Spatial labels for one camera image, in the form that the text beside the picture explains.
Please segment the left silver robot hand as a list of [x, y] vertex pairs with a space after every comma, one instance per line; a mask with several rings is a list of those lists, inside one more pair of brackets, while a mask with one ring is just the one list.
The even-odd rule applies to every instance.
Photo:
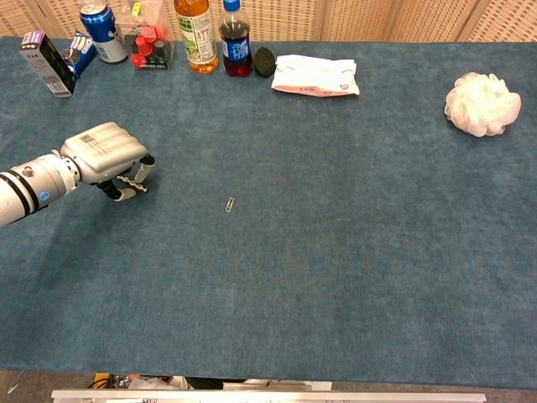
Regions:
[[115, 202], [146, 192], [143, 182], [155, 166], [146, 147], [114, 122], [68, 138], [60, 155], [76, 166], [77, 181], [96, 186]]

